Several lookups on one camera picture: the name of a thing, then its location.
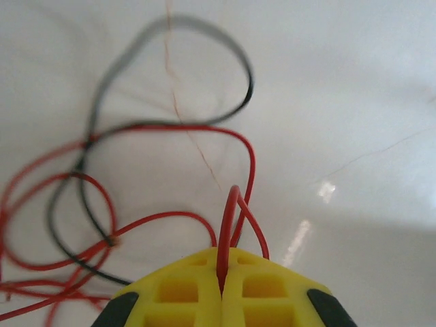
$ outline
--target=black rubber tip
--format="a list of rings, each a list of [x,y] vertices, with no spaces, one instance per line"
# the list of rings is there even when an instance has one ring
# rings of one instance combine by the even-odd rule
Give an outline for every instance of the black rubber tip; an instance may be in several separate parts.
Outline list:
[[[138,298],[138,293],[130,292],[112,299],[91,327],[124,327]]]
[[[316,289],[307,291],[307,296],[326,327],[357,327],[334,296]]]

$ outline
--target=yellow 3d printed part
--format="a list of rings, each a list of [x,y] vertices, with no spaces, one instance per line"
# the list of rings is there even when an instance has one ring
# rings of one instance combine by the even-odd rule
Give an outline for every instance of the yellow 3d printed part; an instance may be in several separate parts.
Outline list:
[[[92,327],[356,327],[327,287],[231,248],[221,297],[217,249],[121,290]]]

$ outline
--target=yellow plastic part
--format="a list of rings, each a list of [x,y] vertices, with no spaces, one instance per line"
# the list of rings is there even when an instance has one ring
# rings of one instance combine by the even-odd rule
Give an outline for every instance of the yellow plastic part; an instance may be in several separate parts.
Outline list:
[[[216,261],[207,249],[122,289],[139,293],[125,327],[324,327],[306,293],[327,287],[231,248],[221,299]]]

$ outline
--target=black insulated wire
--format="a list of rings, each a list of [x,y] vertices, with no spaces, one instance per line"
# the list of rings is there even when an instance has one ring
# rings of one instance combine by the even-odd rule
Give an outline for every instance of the black insulated wire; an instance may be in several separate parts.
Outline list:
[[[85,135],[85,146],[82,150],[82,153],[80,154],[80,159],[78,162],[74,165],[74,167],[71,170],[71,173],[85,173],[87,168],[87,155],[89,154],[89,151],[91,148],[93,148],[94,145],[96,145],[99,141],[106,139],[110,136],[115,135],[117,132],[122,131],[124,129],[128,129],[130,127],[138,127],[138,126],[149,126],[149,125],[212,125],[212,124],[218,124],[223,121],[226,121],[227,119],[231,118],[235,114],[237,114],[239,111],[241,111],[250,101],[252,95],[253,95],[253,73],[251,69],[251,64],[247,58],[247,55],[245,54],[244,50],[236,43],[228,34],[220,30],[218,27],[212,25],[211,23],[205,22],[203,20],[200,20],[199,18],[195,18],[192,16],[177,14],[170,17],[171,21],[171,28],[174,29],[191,29],[194,31],[197,31],[207,37],[210,37],[211,39],[215,40],[216,42],[224,45],[226,48],[228,48],[234,56],[238,59],[239,63],[243,67],[245,71],[245,75],[247,77],[248,87],[247,92],[243,99],[240,101],[238,105],[230,109],[229,111],[223,113],[220,116],[216,116],[210,119],[204,119],[204,120],[191,120],[191,121],[183,121],[180,122],[179,120],[156,120],[156,119],[145,119],[145,120],[137,120],[132,121],[126,124],[122,124],[118,127],[114,127],[112,129],[109,129],[105,131],[101,136],[97,139],[93,139],[93,135],[95,134],[95,130],[97,127],[97,121],[98,117],[100,115],[100,111],[102,108],[102,102],[107,95],[110,86],[114,82],[114,80],[120,76],[134,61],[137,54],[156,36],[159,35],[162,32],[165,32],[168,30],[168,18],[166,16],[161,17],[151,24],[145,26],[141,32],[136,36],[134,41],[131,43],[129,47],[127,47],[127,50],[109,67],[107,72],[103,75],[103,78],[101,79],[100,83],[97,86],[93,103],[91,105],[91,113],[89,115],[89,121],[87,125],[86,135]],[[76,254],[73,253],[71,249],[62,241],[61,237],[59,236],[59,233],[57,231],[56,225],[55,225],[55,207],[57,205],[57,202],[59,201],[59,198],[61,197],[61,194],[63,193],[63,190],[65,189],[66,185],[71,180],[71,175],[69,178],[65,179],[64,181],[61,181],[59,186],[55,189],[51,199],[48,201],[48,205],[46,208],[46,223],[48,227],[48,231],[60,250],[71,260],[73,260],[75,263],[79,264],[84,269],[92,272],[93,274],[107,279],[109,281],[113,281],[115,283],[118,283],[120,285],[129,285],[131,281],[127,281],[125,279],[122,279],[120,277],[108,274],[104,271],[101,271],[99,269],[96,269],[95,267],[87,264],[84,260],[81,260],[77,257]],[[89,199],[87,198],[85,187],[84,187],[84,181],[79,180],[78,181],[78,193],[80,196],[80,200],[82,202],[82,205],[87,212],[88,218],[90,222],[93,224],[95,229],[98,231],[99,235],[109,246],[113,246],[113,241],[110,237],[110,235],[107,235],[105,233],[103,227],[99,224],[98,220],[95,218],[95,214],[91,210],[89,206]]]

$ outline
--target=crack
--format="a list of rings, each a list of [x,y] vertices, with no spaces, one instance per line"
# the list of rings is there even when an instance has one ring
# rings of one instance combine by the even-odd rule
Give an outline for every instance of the crack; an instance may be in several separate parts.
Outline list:
[[[432,104],[433,102],[436,102],[436,95],[431,97],[430,100],[427,101],[427,104]]]
[[[338,168],[338,169],[336,169],[336,170],[333,170],[332,172],[329,172],[328,174],[325,174],[325,175],[323,175],[323,176],[317,178],[315,181],[310,182],[310,183],[308,183],[308,184],[310,185],[310,184],[316,184],[316,183],[319,183],[319,182],[321,182],[322,180],[324,180],[325,178],[328,178],[328,177],[330,177],[330,176],[332,176],[332,175],[334,175],[334,174],[337,174],[338,172],[340,172],[340,171],[346,169],[348,166],[350,166],[350,165],[356,163],[357,161],[359,161],[359,160],[361,160],[361,159],[363,159],[363,158],[365,158],[365,157],[370,157],[370,156],[373,156],[373,155],[379,155],[380,153],[383,153],[383,152],[389,151],[389,150],[393,149],[394,147],[396,147],[396,146],[398,146],[398,145],[404,143],[405,141],[410,140],[411,138],[415,138],[416,136],[419,136],[420,134],[423,134],[423,133],[425,133],[426,131],[430,131],[430,130],[435,129],[435,128],[436,128],[436,126],[432,126],[432,127],[428,127],[428,128],[422,129],[422,130],[417,131],[417,132],[415,132],[415,133],[413,133],[413,134],[411,134],[411,135],[409,135],[409,136],[406,136],[405,138],[400,139],[399,141],[395,142],[394,144],[391,144],[390,146],[388,146],[388,147],[386,147],[386,148],[384,148],[384,149],[380,149],[380,150],[376,150],[376,151],[371,151],[371,152],[368,152],[368,153],[364,153],[364,154],[362,154],[362,155],[359,155],[357,158],[354,158],[354,159],[352,159],[351,161],[345,163],[345,164],[342,165],[340,168]]]
[[[172,36],[172,27],[171,27],[172,0],[166,0],[165,7],[166,7],[166,18],[167,18],[167,24],[168,24],[168,31],[165,35],[165,40],[163,41],[164,46],[165,46],[165,71],[166,71],[167,75],[170,77],[170,79],[172,80],[172,83],[171,83],[172,106],[174,108],[174,111],[176,112],[177,118],[179,119],[180,122],[182,122],[183,120],[182,120],[180,110],[178,109],[176,90],[174,87],[174,81],[180,82],[180,78],[178,78],[178,76],[176,75],[176,72],[172,68],[171,60],[170,60],[170,40],[171,40],[171,36]],[[197,140],[194,138],[194,136],[192,135],[191,132],[186,131],[186,134],[188,135],[192,144],[195,145],[195,147],[197,148],[197,150],[198,150],[204,164],[208,168],[214,182],[217,184],[219,190],[222,192],[223,189],[221,188],[221,184],[218,181],[217,175],[213,171],[212,166],[208,163],[206,156],[204,155],[203,150],[200,148],[200,145],[198,144]]]

